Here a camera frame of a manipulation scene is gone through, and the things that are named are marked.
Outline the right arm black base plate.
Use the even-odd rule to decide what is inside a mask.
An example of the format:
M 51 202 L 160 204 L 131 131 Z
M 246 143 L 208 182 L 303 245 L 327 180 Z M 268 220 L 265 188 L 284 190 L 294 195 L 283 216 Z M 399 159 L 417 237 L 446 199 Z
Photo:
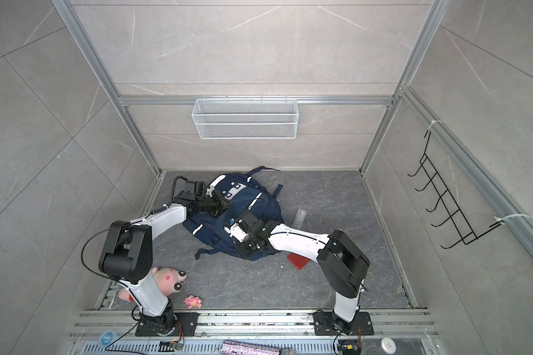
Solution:
M 357 311 L 351 322 L 346 322 L 334 312 L 317 310 L 312 313 L 316 336 L 372 336 L 375 334 L 373 321 L 368 312 Z

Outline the red wallet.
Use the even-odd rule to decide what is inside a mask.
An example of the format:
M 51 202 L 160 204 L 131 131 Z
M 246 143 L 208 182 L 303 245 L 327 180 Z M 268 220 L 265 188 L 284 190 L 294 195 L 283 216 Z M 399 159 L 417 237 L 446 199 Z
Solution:
M 287 260 L 290 261 L 290 263 L 297 269 L 302 270 L 303 267 L 306 266 L 306 264 L 309 263 L 310 259 L 300 256 L 298 254 L 289 253 L 287 255 Z

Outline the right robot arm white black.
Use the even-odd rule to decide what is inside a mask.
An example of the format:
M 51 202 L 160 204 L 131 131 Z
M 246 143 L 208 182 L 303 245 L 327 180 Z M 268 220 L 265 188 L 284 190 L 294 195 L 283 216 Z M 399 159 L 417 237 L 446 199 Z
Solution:
M 335 304 L 324 321 L 342 334 L 356 328 L 355 318 L 370 267 L 369 258 L 341 230 L 315 234 L 293 229 L 276 220 L 264 222 L 251 212 L 228 228 L 235 248 L 247 259 L 255 251 L 288 251 L 315 261 L 335 291 Z

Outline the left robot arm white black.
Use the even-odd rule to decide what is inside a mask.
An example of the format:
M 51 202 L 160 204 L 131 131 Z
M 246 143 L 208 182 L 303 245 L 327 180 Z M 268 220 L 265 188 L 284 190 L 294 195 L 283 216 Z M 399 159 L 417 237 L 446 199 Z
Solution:
M 166 336 L 179 330 L 179 321 L 167 296 L 152 275 L 152 242 L 173 226 L 200 212 L 218 217 L 230 206 L 226 198 L 203 181 L 178 175 L 170 202 L 136 220 L 117 220 L 99 233 L 107 233 L 98 270 L 85 268 L 124 287 L 139 307 L 139 325 L 152 334 Z

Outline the navy blue student backpack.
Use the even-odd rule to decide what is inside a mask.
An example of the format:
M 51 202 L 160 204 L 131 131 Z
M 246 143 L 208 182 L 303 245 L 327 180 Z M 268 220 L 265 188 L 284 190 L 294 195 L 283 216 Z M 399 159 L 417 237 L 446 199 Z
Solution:
M 277 254 L 270 246 L 261 246 L 249 256 L 241 254 L 235 241 L 229 236 L 229 228 L 246 212 L 252 213 L 257 219 L 267 223 L 271 220 L 283 223 L 284 219 L 277 196 L 283 186 L 277 186 L 273 193 L 261 185 L 253 175 L 262 170 L 260 166 L 246 173 L 232 172 L 219 175 L 211 184 L 215 196 L 223 198 L 227 203 L 220 212 L 197 212 L 188 217 L 183 226 L 202 243 L 210 248 L 200 248 L 194 255 L 198 260 L 203 254 L 213 255 L 224 253 L 232 257 L 259 260 Z

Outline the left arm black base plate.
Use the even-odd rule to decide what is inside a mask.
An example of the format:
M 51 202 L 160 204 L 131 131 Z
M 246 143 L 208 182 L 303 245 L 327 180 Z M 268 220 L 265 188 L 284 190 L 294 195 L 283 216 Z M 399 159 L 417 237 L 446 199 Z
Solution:
M 180 334 L 187 337 L 195 335 L 198 325 L 198 313 L 192 312 L 164 312 L 158 317 L 140 314 L 136 337 L 178 337 Z

